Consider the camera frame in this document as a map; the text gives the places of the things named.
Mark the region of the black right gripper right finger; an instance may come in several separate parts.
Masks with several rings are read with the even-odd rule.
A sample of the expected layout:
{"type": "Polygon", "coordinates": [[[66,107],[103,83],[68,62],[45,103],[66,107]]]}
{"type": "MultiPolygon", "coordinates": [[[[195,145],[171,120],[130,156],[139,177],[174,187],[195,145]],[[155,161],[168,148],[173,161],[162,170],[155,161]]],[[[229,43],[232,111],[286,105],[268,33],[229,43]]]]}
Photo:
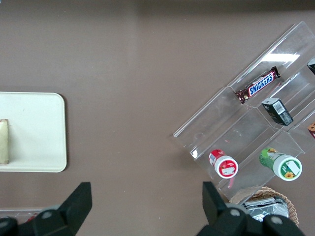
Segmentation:
{"type": "Polygon", "coordinates": [[[243,210],[227,207],[212,182],[202,184],[202,206],[208,220],[199,236],[303,236],[304,233],[290,219],[267,215],[262,222],[243,210]]]}

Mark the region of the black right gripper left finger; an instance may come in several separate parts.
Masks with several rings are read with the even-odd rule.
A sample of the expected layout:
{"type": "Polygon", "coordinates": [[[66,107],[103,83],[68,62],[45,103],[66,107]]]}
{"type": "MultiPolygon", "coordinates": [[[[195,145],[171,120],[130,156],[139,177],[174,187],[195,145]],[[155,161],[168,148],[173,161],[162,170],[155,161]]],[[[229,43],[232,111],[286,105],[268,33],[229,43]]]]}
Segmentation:
{"type": "Polygon", "coordinates": [[[90,182],[82,182],[57,208],[38,214],[31,221],[18,224],[13,217],[0,220],[2,236],[74,236],[92,208],[90,182]]]}

